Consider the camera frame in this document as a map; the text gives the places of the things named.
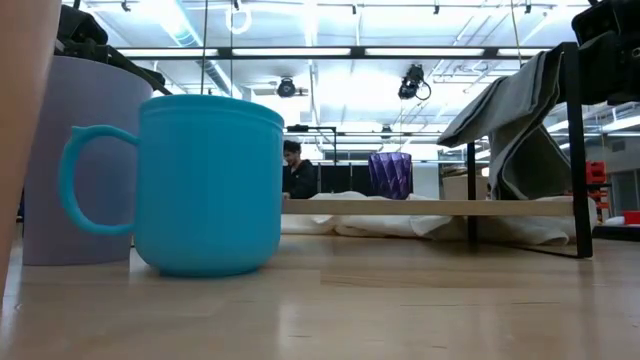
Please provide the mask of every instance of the white cloth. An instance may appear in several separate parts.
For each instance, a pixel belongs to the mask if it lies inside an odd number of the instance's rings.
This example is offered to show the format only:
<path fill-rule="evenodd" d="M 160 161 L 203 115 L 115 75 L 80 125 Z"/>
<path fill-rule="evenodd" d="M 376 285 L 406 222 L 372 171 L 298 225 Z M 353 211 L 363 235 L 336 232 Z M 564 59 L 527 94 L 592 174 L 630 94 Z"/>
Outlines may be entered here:
<path fill-rule="evenodd" d="M 383 200 L 357 192 L 318 194 L 323 200 Z M 542 198 L 540 201 L 571 201 L 570 196 Z M 429 200 L 411 194 L 407 201 Z M 596 204 L 589 199 L 591 229 L 597 222 Z M 466 220 L 461 216 L 440 215 L 282 215 L 283 234 L 338 234 L 354 237 L 415 237 L 437 241 L 466 239 Z M 567 244 L 575 239 L 574 219 L 546 216 L 478 217 L 478 237 L 483 241 L 516 242 L 529 245 Z"/>

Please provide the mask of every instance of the mug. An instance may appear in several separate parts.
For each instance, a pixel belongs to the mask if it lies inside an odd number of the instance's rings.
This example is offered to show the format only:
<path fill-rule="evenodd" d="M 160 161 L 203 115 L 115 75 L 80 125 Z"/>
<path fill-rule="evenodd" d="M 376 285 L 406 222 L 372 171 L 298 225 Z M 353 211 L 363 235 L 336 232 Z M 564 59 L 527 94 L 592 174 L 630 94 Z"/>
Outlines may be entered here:
<path fill-rule="evenodd" d="M 280 242 L 282 117 L 232 98 L 171 95 L 143 103 L 139 121 L 138 137 L 73 128 L 58 178 L 71 220 L 96 234 L 133 233 L 140 257 L 166 275 L 226 276 L 265 264 Z M 101 136 L 138 150 L 132 224 L 95 224 L 74 195 L 78 155 Z"/>

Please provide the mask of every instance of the person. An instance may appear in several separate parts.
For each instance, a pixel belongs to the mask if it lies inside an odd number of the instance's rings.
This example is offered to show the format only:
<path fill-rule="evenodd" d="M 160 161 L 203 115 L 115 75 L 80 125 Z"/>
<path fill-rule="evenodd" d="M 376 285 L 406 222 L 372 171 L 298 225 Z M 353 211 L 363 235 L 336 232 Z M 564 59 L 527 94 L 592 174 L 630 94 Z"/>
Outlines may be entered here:
<path fill-rule="evenodd" d="M 285 199 L 309 199 L 317 193 L 316 172 L 309 160 L 302 160 L 300 143 L 284 142 L 284 159 L 287 167 L 282 181 L 282 196 Z"/>
<path fill-rule="evenodd" d="M 60 0 L 0 0 L 0 303 L 59 16 Z"/>

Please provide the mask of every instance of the gray fabric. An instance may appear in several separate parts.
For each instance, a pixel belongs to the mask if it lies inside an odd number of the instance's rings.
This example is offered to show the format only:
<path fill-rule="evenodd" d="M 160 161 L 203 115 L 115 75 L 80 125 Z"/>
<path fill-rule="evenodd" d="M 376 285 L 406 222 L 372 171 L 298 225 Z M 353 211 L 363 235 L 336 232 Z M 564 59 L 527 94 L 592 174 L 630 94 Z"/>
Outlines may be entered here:
<path fill-rule="evenodd" d="M 496 80 L 453 120 L 438 144 L 455 147 L 489 136 L 491 196 L 537 199 L 571 186 L 566 156 L 542 126 L 559 97 L 559 52 L 542 52 Z"/>

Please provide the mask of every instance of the wooden table surface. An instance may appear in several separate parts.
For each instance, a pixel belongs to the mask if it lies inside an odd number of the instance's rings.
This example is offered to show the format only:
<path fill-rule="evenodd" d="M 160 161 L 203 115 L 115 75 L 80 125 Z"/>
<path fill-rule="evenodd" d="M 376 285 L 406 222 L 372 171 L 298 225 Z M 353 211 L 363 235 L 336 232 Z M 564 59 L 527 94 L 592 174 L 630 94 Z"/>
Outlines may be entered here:
<path fill-rule="evenodd" d="M 0 359 L 639 359 L 640 244 L 571 260 L 402 239 L 285 237 L 261 271 L 25 267 Z"/>

